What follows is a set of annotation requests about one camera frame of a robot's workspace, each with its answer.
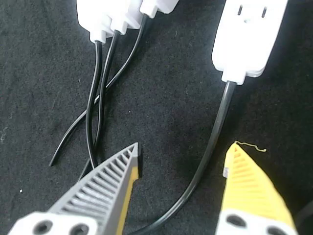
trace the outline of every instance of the yellow triangular tip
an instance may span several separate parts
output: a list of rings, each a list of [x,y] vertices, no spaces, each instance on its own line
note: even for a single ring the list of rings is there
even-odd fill
[[[283,198],[269,177],[236,143],[227,151],[224,169],[227,182],[222,211],[236,209],[295,227]]]

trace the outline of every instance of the black cable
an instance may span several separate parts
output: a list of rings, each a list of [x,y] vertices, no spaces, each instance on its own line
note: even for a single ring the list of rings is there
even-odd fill
[[[92,142],[92,111],[93,111],[93,103],[94,99],[97,95],[98,85],[101,77],[101,69],[102,69],[102,44],[99,41],[95,42],[96,49],[96,65],[94,70],[94,75],[92,79],[91,89],[89,93],[87,109],[86,109],[86,137],[87,137],[87,146],[90,157],[91,166],[93,168],[97,167],[98,162],[94,156],[94,148]]]
[[[206,147],[206,150],[204,152],[204,155],[201,159],[201,162],[198,166],[198,169],[192,178],[191,182],[189,183],[187,189],[182,194],[182,196],[179,198],[179,200],[158,220],[153,222],[152,224],[143,227],[135,232],[130,233],[130,235],[143,235],[143,234],[150,234],[153,231],[160,228],[162,225],[164,225],[170,218],[172,218],[187,202],[187,200],[190,198],[191,194],[195,191],[197,185],[200,182],[200,179],[202,178],[204,171],[207,167],[208,162],[211,159],[213,150],[215,148],[216,142],[219,138],[219,135],[221,133],[221,129],[223,126],[223,123],[225,121],[225,117],[228,111],[228,107],[232,98],[232,95],[234,93],[236,87],[236,83],[234,82],[227,82],[224,94],[222,97],[222,101],[220,103],[219,111],[217,113],[215,123],[212,129],[212,133],[209,139],[209,143]]]
[[[99,111],[100,111],[100,113],[99,113],[99,124],[100,124],[100,126],[98,126],[97,138],[99,137],[98,134],[101,133],[102,124],[103,124],[103,113],[104,113],[104,111],[102,111],[102,106],[104,108],[104,100],[105,100],[104,87],[108,81],[113,57],[115,54],[115,49],[117,46],[117,39],[118,39],[119,35],[120,35],[120,33],[118,31],[114,32],[113,39],[112,39],[112,42],[111,42],[111,45],[109,48],[109,52],[108,52],[108,55],[106,58],[106,62],[104,64],[104,68],[103,68],[104,72],[103,72],[103,78],[101,79],[102,81],[101,81],[101,92],[100,92],[101,105],[99,105],[99,108],[100,108],[99,109]],[[99,78],[97,78],[96,81],[99,84],[101,72],[98,76],[99,76]],[[97,88],[98,88],[98,86],[96,86],[96,83],[93,82],[93,84],[91,86],[91,90],[90,90],[87,109],[86,109],[86,139],[87,139],[89,159],[90,159],[91,167],[93,169],[95,169],[98,166],[98,161],[97,161],[96,152],[95,152],[95,149],[96,149],[95,144],[98,142],[98,140],[95,141],[95,144],[93,143],[93,140],[92,140],[92,110],[93,110],[94,100],[96,98]]]
[[[106,85],[108,83],[109,73],[112,66],[113,57],[115,54],[118,38],[120,36],[120,32],[115,30],[111,42],[111,46],[109,48],[108,56],[104,65],[103,75],[101,79],[100,85],[100,98],[99,98],[99,116],[98,116],[98,129],[96,140],[94,142],[94,148],[97,149],[100,141],[100,137],[103,130],[103,121],[104,121],[104,109],[106,103]]]
[[[297,228],[309,217],[313,215],[313,201],[309,202],[298,214],[294,217],[294,223]]]
[[[120,70],[116,73],[116,75],[112,78],[112,80],[107,84],[106,92],[108,92],[112,88],[112,86],[118,81],[121,74],[124,72],[124,70],[127,68],[129,63],[133,59],[133,57],[134,57],[134,55],[138,49],[139,43],[141,41],[147,19],[148,19],[148,17],[145,15],[143,20],[142,20],[141,28],[139,30],[135,45],[134,45],[129,57],[127,58],[126,62],[123,64],[123,66],[120,68]],[[99,101],[99,95],[95,99],[94,104],[97,104],[98,101]],[[59,157],[59,152],[61,151],[62,147],[67,142],[68,138],[73,133],[76,126],[85,118],[85,116],[86,116],[86,110],[75,120],[75,122],[73,122],[73,124],[65,132],[65,134],[63,135],[63,137],[61,139],[61,142],[59,143],[59,146],[57,147],[55,153],[53,154],[53,157],[50,161],[49,166],[53,166],[56,163],[56,161],[58,160],[58,157]]]

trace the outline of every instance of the screw hole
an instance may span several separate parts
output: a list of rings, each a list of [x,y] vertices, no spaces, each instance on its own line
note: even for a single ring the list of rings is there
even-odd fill
[[[36,225],[34,228],[35,235],[43,235],[50,231],[52,222],[50,220],[44,220]]]
[[[266,14],[266,11],[268,10],[268,8],[267,7],[264,7],[264,9],[263,9],[263,13],[262,13],[262,18],[264,18],[265,17],[265,14]]]
[[[89,227],[86,224],[78,224],[70,231],[70,235],[87,235]]]
[[[239,10],[238,10],[238,16],[241,15],[241,11],[243,10],[243,6],[240,5]]]
[[[240,218],[239,216],[237,216],[235,214],[229,215],[227,217],[226,221],[228,223],[235,225],[235,226],[238,226],[238,227],[243,227],[243,228],[246,227],[246,222],[242,218]]]
[[[268,234],[269,235],[287,235],[284,231],[277,227],[269,227],[268,228]]]

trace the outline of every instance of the white power strip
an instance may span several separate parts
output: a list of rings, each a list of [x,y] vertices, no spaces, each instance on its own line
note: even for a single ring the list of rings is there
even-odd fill
[[[212,61],[222,81],[244,83],[260,76],[285,13],[288,0],[227,0],[217,30]]]
[[[115,30],[139,29],[143,14],[171,13],[179,0],[77,0],[79,24],[90,32],[92,42],[106,42]]]

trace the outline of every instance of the yellow thread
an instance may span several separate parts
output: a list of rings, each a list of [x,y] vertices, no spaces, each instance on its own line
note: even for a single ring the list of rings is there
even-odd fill
[[[250,146],[250,147],[255,147],[255,149],[256,149],[257,151],[259,151],[259,152],[265,153],[265,152],[267,151],[266,148],[265,148],[265,149],[259,149],[258,146],[256,146],[255,144],[250,144],[250,143],[246,143],[246,142],[241,143],[241,142],[239,142],[239,141],[235,141],[235,143],[238,143],[238,144],[241,144],[241,145],[248,145],[248,146]]]

